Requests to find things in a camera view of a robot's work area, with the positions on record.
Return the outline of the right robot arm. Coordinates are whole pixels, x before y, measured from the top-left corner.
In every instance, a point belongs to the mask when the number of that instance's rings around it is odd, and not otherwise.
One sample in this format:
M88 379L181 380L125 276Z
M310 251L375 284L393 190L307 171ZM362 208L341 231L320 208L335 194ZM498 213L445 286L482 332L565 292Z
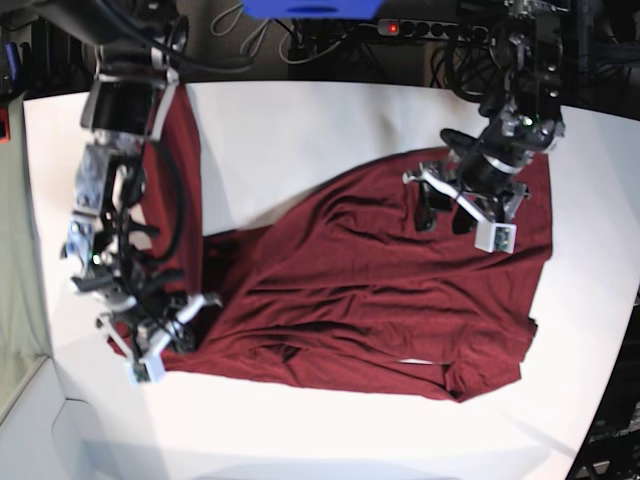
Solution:
M88 320L136 381L197 347L193 321L220 298L201 284L200 143L181 76L189 21L172 1L5 1L93 50L71 156L25 118L46 313Z

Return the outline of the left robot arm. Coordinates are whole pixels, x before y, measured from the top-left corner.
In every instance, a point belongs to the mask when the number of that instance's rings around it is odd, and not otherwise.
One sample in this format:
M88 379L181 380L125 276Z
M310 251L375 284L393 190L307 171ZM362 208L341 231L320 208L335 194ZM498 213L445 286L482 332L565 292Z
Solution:
M404 174L418 185L414 214L419 231L431 231L440 212L453 212L457 235L483 224L505 232L530 189L519 174L563 136L561 114L563 46L557 7L548 1L507 1L463 21L449 36L442 61L444 79L454 94L478 104L488 121L479 136L444 129L447 156ZM464 88L457 61L465 30L488 25L482 41L497 74L482 93Z

